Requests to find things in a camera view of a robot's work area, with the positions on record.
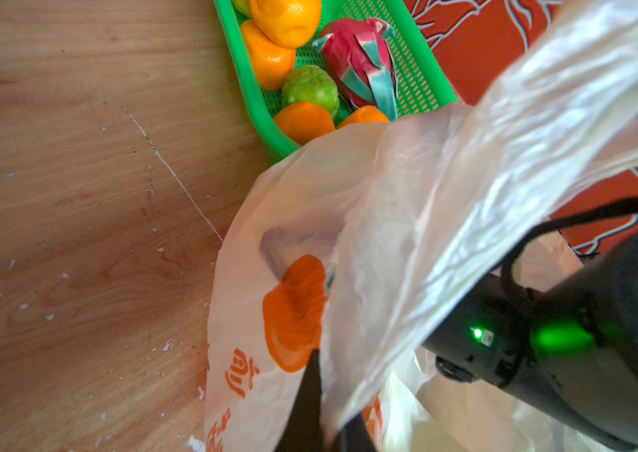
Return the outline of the pink dragon fruit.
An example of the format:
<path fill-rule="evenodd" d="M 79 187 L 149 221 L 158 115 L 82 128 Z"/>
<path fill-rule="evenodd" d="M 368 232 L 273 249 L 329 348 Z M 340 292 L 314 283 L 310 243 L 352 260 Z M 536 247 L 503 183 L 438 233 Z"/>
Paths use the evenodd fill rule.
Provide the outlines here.
<path fill-rule="evenodd" d="M 373 105 L 390 121 L 398 119 L 398 81 L 386 21 L 342 18 L 327 24 L 312 43 L 327 73 L 352 109 Z"/>

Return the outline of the translucent plastic bag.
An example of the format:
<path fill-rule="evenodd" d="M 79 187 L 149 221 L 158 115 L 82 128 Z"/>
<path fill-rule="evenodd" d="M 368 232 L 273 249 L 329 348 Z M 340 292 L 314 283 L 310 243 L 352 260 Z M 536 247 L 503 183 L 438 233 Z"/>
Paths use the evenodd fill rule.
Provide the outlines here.
<path fill-rule="evenodd" d="M 476 107 L 311 141 L 260 175 L 220 250 L 209 451 L 272 451 L 320 350 L 320 433 L 368 409 L 382 451 L 596 443 L 488 388 L 416 399 L 422 340 L 543 218 L 638 166 L 638 1 L 571 1 Z"/>

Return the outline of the light green crinkled fruit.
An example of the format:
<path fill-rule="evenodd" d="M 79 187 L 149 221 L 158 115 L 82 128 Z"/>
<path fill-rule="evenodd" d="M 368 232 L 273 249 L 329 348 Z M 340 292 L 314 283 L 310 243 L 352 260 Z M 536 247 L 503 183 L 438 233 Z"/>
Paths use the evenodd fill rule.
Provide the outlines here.
<path fill-rule="evenodd" d="M 339 89 L 332 77 L 315 65 L 295 69 L 284 80 L 281 89 L 283 107 L 309 102 L 324 108 L 334 119 L 340 110 Z"/>

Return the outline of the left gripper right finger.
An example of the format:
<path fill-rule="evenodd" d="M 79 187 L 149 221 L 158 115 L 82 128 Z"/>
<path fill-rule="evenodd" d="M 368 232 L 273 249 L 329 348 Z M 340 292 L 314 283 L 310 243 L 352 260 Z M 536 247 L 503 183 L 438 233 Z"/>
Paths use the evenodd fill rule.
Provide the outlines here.
<path fill-rule="evenodd" d="M 339 452 L 377 452 L 361 414 L 357 414 L 341 430 L 337 438 Z"/>

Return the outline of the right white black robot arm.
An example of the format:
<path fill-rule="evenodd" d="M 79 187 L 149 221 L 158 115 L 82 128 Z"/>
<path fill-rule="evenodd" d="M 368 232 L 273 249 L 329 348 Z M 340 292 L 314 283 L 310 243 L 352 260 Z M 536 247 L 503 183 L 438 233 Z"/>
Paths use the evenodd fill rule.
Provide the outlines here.
<path fill-rule="evenodd" d="M 638 448 L 638 233 L 548 292 L 512 267 L 542 235 L 638 214 L 638 196 L 535 226 L 424 346 L 445 378 L 488 382 L 618 451 Z"/>

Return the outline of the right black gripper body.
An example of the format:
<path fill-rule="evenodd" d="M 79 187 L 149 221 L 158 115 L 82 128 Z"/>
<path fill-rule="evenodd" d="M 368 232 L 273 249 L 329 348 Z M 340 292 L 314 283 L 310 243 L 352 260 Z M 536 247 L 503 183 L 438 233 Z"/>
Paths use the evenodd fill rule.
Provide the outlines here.
<path fill-rule="evenodd" d="M 530 316 L 484 276 L 422 346 L 457 382 L 483 380 L 503 390 L 543 390 L 545 378 L 530 347 Z"/>

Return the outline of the orange fruit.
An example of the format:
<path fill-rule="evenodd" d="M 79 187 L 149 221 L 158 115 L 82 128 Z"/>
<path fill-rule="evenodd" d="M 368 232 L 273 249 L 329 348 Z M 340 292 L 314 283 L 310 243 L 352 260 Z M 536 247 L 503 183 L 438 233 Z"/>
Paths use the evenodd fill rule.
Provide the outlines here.
<path fill-rule="evenodd" d="M 251 0 L 249 6 L 259 29 L 288 49 L 307 44 L 322 16 L 321 0 Z"/>
<path fill-rule="evenodd" d="M 283 108 L 274 117 L 277 127 L 303 146 L 336 130 L 330 113 L 311 102 L 298 102 Z"/>
<path fill-rule="evenodd" d="M 285 79 L 295 69 L 295 50 L 271 41 L 254 20 L 243 22 L 240 30 L 260 88 L 270 92 L 281 90 Z"/>
<path fill-rule="evenodd" d="M 373 105 L 366 105 L 350 114 L 337 129 L 344 128 L 352 124 L 374 124 L 375 122 L 390 122 L 390 119 Z"/>

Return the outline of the green pear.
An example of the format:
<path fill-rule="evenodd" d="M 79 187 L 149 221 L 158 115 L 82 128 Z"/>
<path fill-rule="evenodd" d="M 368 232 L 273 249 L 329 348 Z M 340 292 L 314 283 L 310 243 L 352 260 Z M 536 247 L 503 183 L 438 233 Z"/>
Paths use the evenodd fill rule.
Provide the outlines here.
<path fill-rule="evenodd" d="M 241 13 L 244 17 L 248 19 L 252 18 L 252 12 L 251 12 L 249 0 L 231 0 L 231 3 L 234 9 L 236 9 L 236 11 Z"/>

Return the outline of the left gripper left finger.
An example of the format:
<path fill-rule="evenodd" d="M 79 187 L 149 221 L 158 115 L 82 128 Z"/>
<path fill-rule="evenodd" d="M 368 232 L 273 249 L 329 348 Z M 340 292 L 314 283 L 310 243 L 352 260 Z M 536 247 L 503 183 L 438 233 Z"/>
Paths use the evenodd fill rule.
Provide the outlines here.
<path fill-rule="evenodd" d="M 320 425 L 321 398 L 320 350 L 313 350 L 275 451 L 324 451 L 324 431 Z"/>

